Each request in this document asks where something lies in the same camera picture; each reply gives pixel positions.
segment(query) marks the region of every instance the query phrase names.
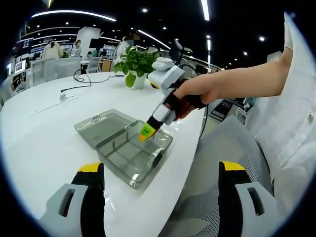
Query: yellow trim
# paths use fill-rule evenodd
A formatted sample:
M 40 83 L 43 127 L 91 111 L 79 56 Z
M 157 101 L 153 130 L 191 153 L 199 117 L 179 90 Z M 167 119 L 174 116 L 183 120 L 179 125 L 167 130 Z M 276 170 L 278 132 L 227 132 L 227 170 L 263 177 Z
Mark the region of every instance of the yellow trim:
M 155 83 L 150 82 L 151 85 L 153 85 L 154 87 L 156 87 L 157 89 L 160 89 L 159 86 L 157 86 Z
M 99 164 L 101 162 L 93 163 L 93 164 L 86 164 L 85 166 L 81 167 L 78 171 L 81 172 L 97 172 Z
M 225 167 L 226 171 L 229 171 L 229 170 L 245 170 L 245 168 L 242 167 L 238 163 L 234 163 L 234 162 L 230 162 L 230 161 L 222 161 L 222 163 L 224 164 L 224 167 Z

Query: green label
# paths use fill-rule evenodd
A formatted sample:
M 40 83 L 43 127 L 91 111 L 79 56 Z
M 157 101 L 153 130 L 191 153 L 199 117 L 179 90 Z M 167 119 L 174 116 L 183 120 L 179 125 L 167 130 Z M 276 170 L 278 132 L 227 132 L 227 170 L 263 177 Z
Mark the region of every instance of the green label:
M 140 131 L 141 135 L 148 137 L 152 135 L 156 130 L 154 130 L 149 124 L 145 124 L 142 130 Z

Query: green plant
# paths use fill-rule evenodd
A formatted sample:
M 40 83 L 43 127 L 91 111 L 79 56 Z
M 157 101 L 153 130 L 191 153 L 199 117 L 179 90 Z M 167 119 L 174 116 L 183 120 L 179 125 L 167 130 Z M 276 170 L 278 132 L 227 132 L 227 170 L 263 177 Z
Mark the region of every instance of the green plant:
M 124 61 L 115 64 L 114 71 L 122 71 L 125 75 L 128 74 L 125 84 L 127 87 L 132 87 L 136 80 L 136 74 L 140 78 L 144 74 L 151 73 L 154 70 L 152 64 L 158 58 L 159 52 L 141 52 L 132 46 L 128 47 L 125 52 L 126 54 L 122 56 Z
M 64 51 L 63 56 L 61 56 L 61 58 L 69 58 L 69 54 L 66 51 Z

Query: white desk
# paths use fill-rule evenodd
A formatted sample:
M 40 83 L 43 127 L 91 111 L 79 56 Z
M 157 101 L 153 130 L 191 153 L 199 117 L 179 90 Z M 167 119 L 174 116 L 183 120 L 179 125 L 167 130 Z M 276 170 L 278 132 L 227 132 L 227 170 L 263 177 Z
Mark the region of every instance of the white desk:
M 92 81 L 112 73 L 89 74 Z M 74 124 L 109 109 L 146 121 L 163 94 L 147 83 L 142 90 L 125 86 L 124 78 L 110 78 L 91 87 L 69 78 L 32 87 L 6 102 L 1 112 L 4 166 L 17 195 L 35 218 L 46 201 L 77 170 L 99 161 L 96 151 L 74 129 Z M 198 144 L 204 110 L 196 110 L 174 125 L 164 126 L 174 140 L 167 159 L 145 189 L 133 190 L 105 168 L 105 231 L 107 237 L 156 237 L 166 223 L 183 185 Z
M 90 62 L 89 60 L 82 60 L 81 64 L 89 64 L 89 62 Z

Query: white flower pot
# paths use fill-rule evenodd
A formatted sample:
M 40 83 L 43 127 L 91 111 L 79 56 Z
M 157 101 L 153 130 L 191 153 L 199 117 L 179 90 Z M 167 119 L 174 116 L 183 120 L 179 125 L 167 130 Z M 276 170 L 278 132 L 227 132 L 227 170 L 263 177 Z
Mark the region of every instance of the white flower pot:
M 134 85 L 130 87 L 130 89 L 133 89 L 133 90 L 142 89 L 144 87 L 147 74 L 144 74 L 142 77 L 138 77 L 135 71 L 129 71 L 129 73 L 132 73 L 133 75 L 136 76 Z

